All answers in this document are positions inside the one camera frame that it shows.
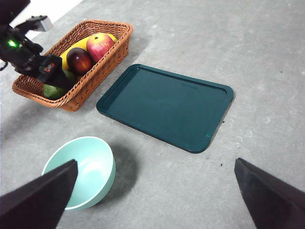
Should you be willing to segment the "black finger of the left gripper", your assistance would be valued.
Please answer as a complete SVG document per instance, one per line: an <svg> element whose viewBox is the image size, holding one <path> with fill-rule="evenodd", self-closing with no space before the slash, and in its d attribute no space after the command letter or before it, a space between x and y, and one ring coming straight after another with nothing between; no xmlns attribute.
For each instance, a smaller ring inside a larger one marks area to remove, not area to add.
<svg viewBox="0 0 305 229"><path fill-rule="evenodd" d="M65 90L73 87L73 82L66 76L62 69L54 71L42 71L43 82L48 85L56 86Z"/></svg>

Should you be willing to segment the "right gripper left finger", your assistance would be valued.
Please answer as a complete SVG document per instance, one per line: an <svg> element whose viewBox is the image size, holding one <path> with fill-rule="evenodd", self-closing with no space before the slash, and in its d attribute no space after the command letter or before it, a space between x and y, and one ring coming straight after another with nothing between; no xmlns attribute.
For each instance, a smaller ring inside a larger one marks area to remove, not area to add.
<svg viewBox="0 0 305 229"><path fill-rule="evenodd" d="M71 198L78 175L72 159L0 197L2 229L54 229Z"/></svg>

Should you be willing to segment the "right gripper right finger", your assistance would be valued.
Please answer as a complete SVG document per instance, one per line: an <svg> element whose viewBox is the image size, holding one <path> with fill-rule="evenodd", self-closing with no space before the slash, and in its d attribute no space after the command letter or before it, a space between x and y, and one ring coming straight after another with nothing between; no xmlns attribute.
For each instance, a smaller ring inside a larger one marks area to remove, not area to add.
<svg viewBox="0 0 305 229"><path fill-rule="evenodd" d="M258 229L303 229L305 193L242 158L234 173L247 209Z"/></svg>

